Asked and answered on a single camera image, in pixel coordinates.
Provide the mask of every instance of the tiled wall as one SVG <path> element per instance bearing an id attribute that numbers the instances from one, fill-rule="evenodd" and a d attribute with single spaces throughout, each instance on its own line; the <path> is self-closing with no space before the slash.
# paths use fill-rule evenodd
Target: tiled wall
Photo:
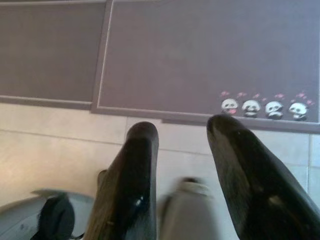
<path id="1" fill-rule="evenodd" d="M 0 104 L 0 206 L 42 188 L 94 196 L 96 177 L 107 168 L 135 123 L 150 121 L 159 133 L 159 206 L 181 177 L 205 180 L 221 239 L 238 239 L 218 182 L 204 126 L 157 119 L 91 114 L 85 110 Z M 254 131 L 291 170 L 320 207 L 320 136 Z"/>

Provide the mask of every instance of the panda sticker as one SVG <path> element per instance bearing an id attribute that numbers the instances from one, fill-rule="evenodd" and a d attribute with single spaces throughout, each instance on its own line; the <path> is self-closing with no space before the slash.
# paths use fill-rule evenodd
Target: panda sticker
<path id="1" fill-rule="evenodd" d="M 279 120 L 284 114 L 282 113 L 284 106 L 278 101 L 271 101 L 265 105 L 265 114 L 268 119 Z"/>
<path id="2" fill-rule="evenodd" d="M 242 106 L 244 116 L 247 118 L 256 118 L 260 109 L 260 104 L 256 100 L 245 101 Z"/>
<path id="3" fill-rule="evenodd" d="M 228 98 L 224 100 L 221 104 L 222 113 L 228 114 L 228 115 L 234 115 L 237 112 L 238 103 L 233 98 Z"/>
<path id="4" fill-rule="evenodd" d="M 289 107 L 295 121 L 304 121 L 307 119 L 308 106 L 301 102 L 295 102 Z"/>

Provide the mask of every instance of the white tile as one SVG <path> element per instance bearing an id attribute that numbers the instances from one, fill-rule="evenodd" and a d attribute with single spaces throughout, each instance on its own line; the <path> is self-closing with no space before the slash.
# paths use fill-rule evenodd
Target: white tile
<path id="1" fill-rule="evenodd" d="M 303 189 L 308 192 L 308 167 L 285 164 L 295 179 L 300 183 Z"/>
<path id="2" fill-rule="evenodd" d="M 320 168 L 309 170 L 309 196 L 320 209 Z"/>
<path id="3" fill-rule="evenodd" d="M 310 148 L 311 166 L 320 167 L 320 135 L 311 136 Z"/>
<path id="4" fill-rule="evenodd" d="M 97 175 L 120 145 L 0 132 L 0 206 L 40 189 L 96 194 Z"/>
<path id="5" fill-rule="evenodd" d="M 0 103 L 0 130 L 123 143 L 126 117 L 88 110 Z"/>
<path id="6" fill-rule="evenodd" d="M 132 125 L 148 121 L 159 133 L 159 148 L 189 153 L 211 154 L 205 126 L 163 123 L 159 119 L 128 117 L 127 130 Z"/>
<path id="7" fill-rule="evenodd" d="M 308 165 L 308 134 L 261 130 L 254 130 L 253 132 L 282 162 L 294 165 Z"/>

